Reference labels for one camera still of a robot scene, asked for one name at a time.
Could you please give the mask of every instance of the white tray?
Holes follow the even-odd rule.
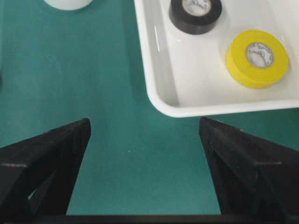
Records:
[[[172,117],[299,107],[299,0],[222,0],[216,27],[204,35],[178,30],[168,17],[170,0],[135,0],[147,92]],[[247,29],[276,36],[290,68],[272,87],[238,84],[225,66],[234,37]]]

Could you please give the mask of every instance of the white container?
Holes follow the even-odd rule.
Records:
[[[152,104],[171,117],[299,107],[299,1],[222,0],[222,5],[212,31],[189,35],[170,21],[170,0],[135,0]],[[227,48],[247,29],[274,35],[288,52],[288,73],[270,88],[246,88],[226,69]]]
[[[88,6],[93,0],[44,0],[48,5],[61,10],[76,10]]]

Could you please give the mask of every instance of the black electrical tape roll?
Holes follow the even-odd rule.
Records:
[[[171,0],[169,17],[172,23],[178,29],[188,34],[198,35],[212,30],[222,12],[222,4],[220,0],[201,0],[210,4],[209,11],[204,15],[194,15],[187,12],[184,8],[186,1],[203,8],[203,6],[199,4],[200,0]]]

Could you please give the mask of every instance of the green table surface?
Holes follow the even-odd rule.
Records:
[[[0,146],[87,117],[92,136],[68,214],[218,214],[199,118],[158,112],[145,87],[132,0],[62,12],[7,0]],[[212,116],[298,148],[299,110]]]

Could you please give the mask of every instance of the label on tape core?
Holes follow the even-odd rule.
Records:
[[[252,43],[246,49],[247,60],[255,67],[265,69],[274,62],[272,50],[264,43]]]
[[[204,16],[208,14],[212,8],[210,0],[183,0],[184,10],[194,16]]]

